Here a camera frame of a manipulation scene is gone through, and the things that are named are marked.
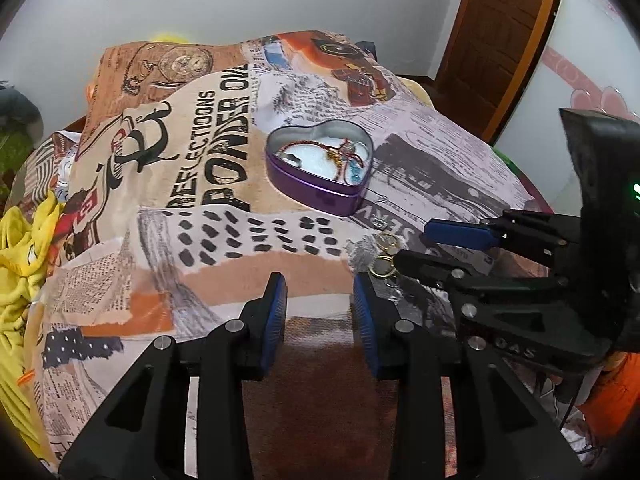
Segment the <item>yellow fabric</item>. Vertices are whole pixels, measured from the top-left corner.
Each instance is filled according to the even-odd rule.
[[[0,402],[31,450],[41,456],[30,406],[17,381],[24,374],[25,307],[46,276],[46,256],[62,206],[51,191],[31,226],[17,207],[0,220]]]
[[[435,108],[435,106],[433,106],[433,102],[431,101],[431,98],[429,97],[429,94],[422,86],[420,86],[420,83],[417,83],[411,79],[405,79],[404,77],[399,77],[398,79],[402,81],[404,83],[404,86],[406,86],[409,90],[411,90],[411,92],[418,99],[420,99],[420,101],[422,101],[424,104],[426,104],[431,108]]]

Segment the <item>bedspread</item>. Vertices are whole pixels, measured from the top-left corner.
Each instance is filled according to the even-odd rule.
[[[361,125],[375,146],[366,196],[347,219],[290,200],[264,164],[270,131],[337,118]],[[423,245],[425,222],[478,221],[532,200],[484,142],[345,37],[320,31],[107,49],[68,195],[25,336],[50,463],[153,338],[205,335],[279,271],[286,338],[271,376],[243,387],[256,478],[279,480],[386,478],[394,385],[370,378],[349,300],[353,273],[376,251],[375,219],[412,250],[484,269],[485,254]],[[404,317],[451,330],[443,293],[430,291],[419,310],[376,286]],[[190,474],[195,413],[190,401]],[[454,462],[449,453],[449,473]]]

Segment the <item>silver screw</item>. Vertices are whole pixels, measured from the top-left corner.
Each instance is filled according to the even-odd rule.
[[[167,335],[161,335],[160,337],[156,337],[154,339],[154,346],[158,350],[165,350],[171,346],[171,338]]]
[[[408,334],[413,329],[414,329],[414,324],[408,319],[401,319],[399,321],[396,321],[396,330],[398,330],[398,332]]]
[[[474,350],[484,350],[486,348],[486,341],[477,335],[471,336],[466,342]]]
[[[462,308],[460,308],[460,312],[462,315],[468,318],[476,317],[478,313],[478,309],[473,303],[465,303]]]
[[[244,328],[244,322],[241,319],[230,319],[225,323],[228,332],[240,332]]]

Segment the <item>brown door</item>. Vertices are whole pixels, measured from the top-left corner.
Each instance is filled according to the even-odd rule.
[[[436,108],[490,140],[534,62],[555,0],[462,0],[436,78]]]

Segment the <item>purple tin box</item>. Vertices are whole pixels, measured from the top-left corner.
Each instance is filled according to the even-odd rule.
[[[277,153],[297,140],[348,139],[361,143],[369,152],[363,178],[354,186],[329,180],[292,166]],[[267,174],[271,183],[293,200],[336,216],[349,216],[356,212],[371,175],[373,141],[360,126],[349,121],[331,120],[315,126],[283,126],[273,130],[265,146]]]

